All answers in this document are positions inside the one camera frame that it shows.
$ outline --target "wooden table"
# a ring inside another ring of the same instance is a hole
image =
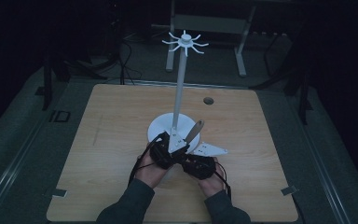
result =
[[[93,221],[127,187],[131,168],[145,150],[147,129],[173,111],[174,87],[96,85],[80,122],[48,209],[51,221]],[[203,103],[212,97],[214,104]],[[232,202],[252,221],[295,221],[269,127],[253,91],[184,88],[181,113],[205,120],[200,141],[229,150],[219,156],[232,187]],[[175,165],[148,208],[146,222],[209,221],[197,183]]]

